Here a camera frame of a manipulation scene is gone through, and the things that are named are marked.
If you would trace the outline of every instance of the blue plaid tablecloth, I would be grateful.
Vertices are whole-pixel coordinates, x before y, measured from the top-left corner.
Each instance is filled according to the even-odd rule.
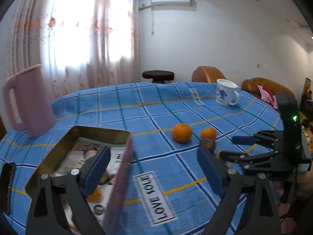
[[[198,101],[190,89],[196,89]],[[82,90],[54,100],[51,105],[57,120],[50,131],[28,138],[24,132],[11,130],[0,142],[0,169],[4,162],[15,162],[17,167],[7,220],[18,234],[25,234],[30,200],[24,185],[72,126],[86,125],[130,130],[136,153],[131,176],[153,171],[177,216],[174,221],[152,227],[130,178],[116,234],[200,234],[220,202],[197,162],[201,131],[207,127],[217,130],[216,151],[256,155],[270,150],[234,145],[231,137],[283,129],[279,114],[251,94],[239,90],[238,104],[222,107],[215,102],[215,92],[216,85],[209,83],[136,83]],[[178,123],[192,128],[192,138],[186,144],[172,139],[171,130]],[[244,202],[243,195],[227,234],[234,233]]]

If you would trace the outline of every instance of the curtain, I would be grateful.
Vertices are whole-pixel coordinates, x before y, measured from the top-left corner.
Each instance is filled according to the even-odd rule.
[[[138,0],[16,0],[12,7],[7,75],[42,64],[50,100],[140,80]]]

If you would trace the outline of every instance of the pink plastic jug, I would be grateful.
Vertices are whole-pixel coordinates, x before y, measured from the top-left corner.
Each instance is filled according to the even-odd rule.
[[[15,121],[10,89],[14,90],[18,112],[22,123]],[[25,130],[28,137],[36,137],[47,132],[54,124],[55,118],[48,102],[41,65],[29,67],[8,78],[2,88],[4,107],[12,128]]]

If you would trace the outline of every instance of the stool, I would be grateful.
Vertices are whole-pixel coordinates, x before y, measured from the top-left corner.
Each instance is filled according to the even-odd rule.
[[[142,73],[144,79],[152,79],[152,83],[165,84],[165,81],[173,80],[174,73],[171,71],[144,71]]]

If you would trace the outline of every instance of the pink cloth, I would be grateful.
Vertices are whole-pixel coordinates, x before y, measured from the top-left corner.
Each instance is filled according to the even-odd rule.
[[[261,100],[268,102],[273,106],[274,109],[278,109],[276,96],[267,88],[258,85],[261,93]]]

